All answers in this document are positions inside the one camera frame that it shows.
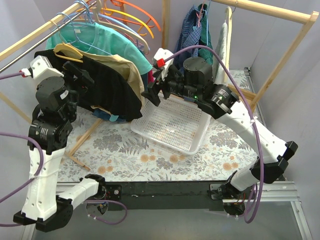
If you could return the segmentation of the black t shirt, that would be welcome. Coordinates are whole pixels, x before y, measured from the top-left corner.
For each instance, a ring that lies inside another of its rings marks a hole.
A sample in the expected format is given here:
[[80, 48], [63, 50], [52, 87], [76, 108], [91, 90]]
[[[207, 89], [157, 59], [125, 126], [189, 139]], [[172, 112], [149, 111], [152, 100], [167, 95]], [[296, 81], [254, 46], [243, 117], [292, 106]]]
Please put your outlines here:
[[79, 93], [80, 107], [87, 110], [94, 106], [101, 107], [127, 122], [143, 116], [142, 102], [127, 81], [111, 67], [86, 56], [82, 58], [83, 63], [70, 61], [80, 69], [86, 70], [94, 80], [94, 87], [83, 90], [74, 81], [75, 76], [63, 68], [63, 64], [69, 60], [56, 57], [52, 49], [37, 51], [34, 57], [39, 55], [47, 57], [53, 68], [64, 74], [66, 85]]

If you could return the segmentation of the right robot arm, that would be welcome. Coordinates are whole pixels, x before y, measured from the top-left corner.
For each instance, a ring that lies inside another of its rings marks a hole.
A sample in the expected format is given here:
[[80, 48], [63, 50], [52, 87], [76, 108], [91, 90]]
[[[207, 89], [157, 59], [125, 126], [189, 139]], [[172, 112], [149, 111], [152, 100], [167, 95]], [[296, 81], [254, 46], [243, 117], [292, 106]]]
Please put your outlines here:
[[298, 145], [272, 134], [254, 120], [248, 108], [228, 86], [213, 80], [212, 66], [201, 57], [189, 57], [183, 62], [183, 72], [173, 64], [159, 69], [156, 79], [149, 83], [142, 96], [159, 106], [159, 92], [165, 99], [170, 95], [187, 98], [204, 113], [232, 129], [258, 155], [256, 161], [237, 170], [213, 194], [237, 199], [258, 182], [272, 184], [287, 169]]

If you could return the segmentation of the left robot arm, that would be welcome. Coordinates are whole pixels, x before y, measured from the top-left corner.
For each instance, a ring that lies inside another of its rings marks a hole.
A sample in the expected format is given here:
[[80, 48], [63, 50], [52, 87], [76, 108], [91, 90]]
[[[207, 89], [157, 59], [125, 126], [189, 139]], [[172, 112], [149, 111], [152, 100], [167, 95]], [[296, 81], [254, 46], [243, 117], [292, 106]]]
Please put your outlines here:
[[23, 226], [35, 224], [42, 232], [65, 227], [73, 210], [86, 200], [106, 196], [104, 178], [87, 175], [71, 189], [56, 193], [58, 172], [68, 136], [77, 118], [78, 93], [65, 83], [65, 76], [53, 68], [44, 56], [31, 63], [32, 77], [39, 81], [35, 97], [38, 101], [28, 131], [30, 172], [27, 195], [22, 209], [13, 221]]

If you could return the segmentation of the beige t shirt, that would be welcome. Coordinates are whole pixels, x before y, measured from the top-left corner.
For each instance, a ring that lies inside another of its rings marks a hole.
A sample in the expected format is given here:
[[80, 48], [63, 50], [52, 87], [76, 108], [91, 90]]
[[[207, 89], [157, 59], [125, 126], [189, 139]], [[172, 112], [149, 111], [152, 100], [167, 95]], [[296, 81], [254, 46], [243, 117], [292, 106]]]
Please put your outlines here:
[[145, 104], [145, 98], [142, 96], [142, 92], [145, 90], [143, 80], [138, 68], [133, 62], [119, 56], [118, 54], [106, 56], [91, 54], [84, 51], [80, 51], [80, 53], [83, 56], [91, 58], [116, 70], [127, 81], [138, 99], [141, 101], [142, 106]]

